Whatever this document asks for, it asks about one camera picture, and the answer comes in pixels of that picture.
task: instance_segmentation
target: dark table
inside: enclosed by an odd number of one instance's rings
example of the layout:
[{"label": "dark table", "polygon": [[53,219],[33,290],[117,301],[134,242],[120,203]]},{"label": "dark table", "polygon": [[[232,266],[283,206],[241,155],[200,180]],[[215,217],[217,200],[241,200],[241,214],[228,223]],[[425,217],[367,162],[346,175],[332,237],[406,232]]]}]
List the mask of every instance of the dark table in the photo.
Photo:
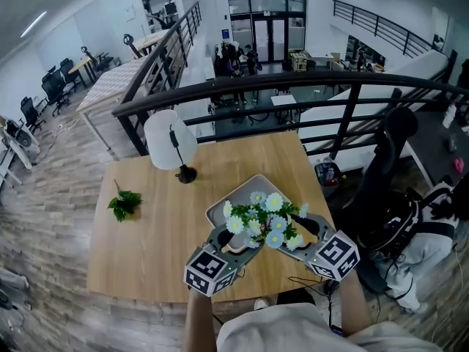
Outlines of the dark table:
[{"label": "dark table", "polygon": [[[442,124],[443,116],[444,112],[417,112],[418,132],[407,140],[407,148],[430,187],[446,175],[457,184],[469,172],[469,136],[456,121],[446,129]],[[457,149],[450,154],[444,144],[452,134]],[[455,158],[462,158],[465,163],[462,174],[453,166]]]}]

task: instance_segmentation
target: ceiling light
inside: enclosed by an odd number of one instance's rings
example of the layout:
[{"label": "ceiling light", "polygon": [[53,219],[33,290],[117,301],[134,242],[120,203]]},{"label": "ceiling light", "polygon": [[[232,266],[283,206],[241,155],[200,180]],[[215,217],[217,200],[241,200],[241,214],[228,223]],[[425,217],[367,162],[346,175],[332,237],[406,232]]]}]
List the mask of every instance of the ceiling light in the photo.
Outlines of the ceiling light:
[{"label": "ceiling light", "polygon": [[36,25],[36,23],[38,23],[40,19],[45,16],[46,13],[47,12],[42,12],[41,15],[38,18],[36,18],[31,25],[29,25],[28,29],[26,29],[24,33],[21,34],[21,37],[24,37],[26,34],[28,34],[31,31],[31,29]]}]

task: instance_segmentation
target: pink object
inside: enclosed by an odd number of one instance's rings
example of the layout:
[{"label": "pink object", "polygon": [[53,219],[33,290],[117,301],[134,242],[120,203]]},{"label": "pink object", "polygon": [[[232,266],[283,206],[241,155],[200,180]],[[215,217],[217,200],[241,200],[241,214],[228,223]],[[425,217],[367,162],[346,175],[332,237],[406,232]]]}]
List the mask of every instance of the pink object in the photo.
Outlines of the pink object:
[{"label": "pink object", "polygon": [[464,170],[464,161],[462,158],[456,158],[453,160],[453,166],[459,173],[462,173]]}]

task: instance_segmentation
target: double door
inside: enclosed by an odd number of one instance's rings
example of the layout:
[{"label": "double door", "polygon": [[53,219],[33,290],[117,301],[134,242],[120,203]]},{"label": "double door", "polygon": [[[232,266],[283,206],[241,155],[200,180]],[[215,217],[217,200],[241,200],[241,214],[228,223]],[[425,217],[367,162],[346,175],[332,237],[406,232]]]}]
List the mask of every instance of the double door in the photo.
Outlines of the double door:
[{"label": "double door", "polygon": [[260,62],[277,62],[285,58],[284,18],[255,18],[254,48]]}]

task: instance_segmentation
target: black and white marker cube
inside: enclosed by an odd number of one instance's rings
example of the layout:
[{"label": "black and white marker cube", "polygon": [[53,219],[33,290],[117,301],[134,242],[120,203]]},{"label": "black and white marker cube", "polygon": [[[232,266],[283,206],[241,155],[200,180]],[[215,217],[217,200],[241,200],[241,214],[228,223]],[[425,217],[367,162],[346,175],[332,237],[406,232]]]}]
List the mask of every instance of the black and white marker cube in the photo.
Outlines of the black and white marker cube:
[{"label": "black and white marker cube", "polygon": [[220,257],[198,248],[184,269],[184,283],[207,297],[228,287],[237,270]]},{"label": "black and white marker cube", "polygon": [[308,261],[316,275],[341,281],[360,260],[358,248],[342,231],[333,235]]}]

